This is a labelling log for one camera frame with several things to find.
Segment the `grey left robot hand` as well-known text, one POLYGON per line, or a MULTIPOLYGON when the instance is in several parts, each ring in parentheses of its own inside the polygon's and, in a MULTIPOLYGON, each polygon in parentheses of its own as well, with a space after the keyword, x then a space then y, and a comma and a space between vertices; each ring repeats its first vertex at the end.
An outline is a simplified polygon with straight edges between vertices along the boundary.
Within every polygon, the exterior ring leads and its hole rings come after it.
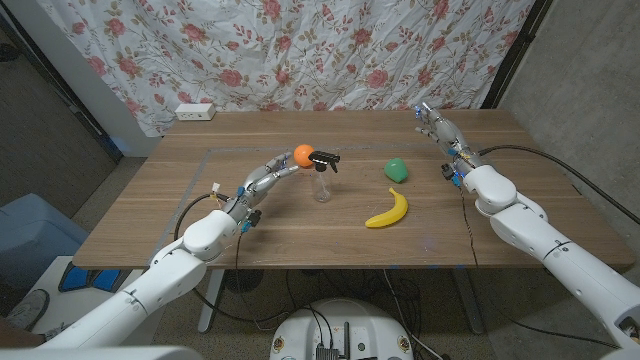
POLYGON ((292 152, 274 157, 247 176, 243 185, 237 189, 236 195, 226 202, 222 211, 236 223, 243 222, 279 180, 298 170, 299 166, 295 164, 292 152))

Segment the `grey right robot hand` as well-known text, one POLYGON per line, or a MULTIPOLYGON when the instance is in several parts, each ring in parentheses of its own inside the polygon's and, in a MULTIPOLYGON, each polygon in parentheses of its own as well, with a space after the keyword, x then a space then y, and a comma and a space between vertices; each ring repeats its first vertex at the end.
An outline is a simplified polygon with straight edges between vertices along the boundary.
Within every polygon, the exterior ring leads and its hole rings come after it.
POLYGON ((434 141, 443 154, 451 158, 444 166, 447 174, 464 177, 484 165, 479 156, 471 150, 461 130, 436 108, 423 102, 415 106, 415 117, 421 122, 416 131, 434 141))

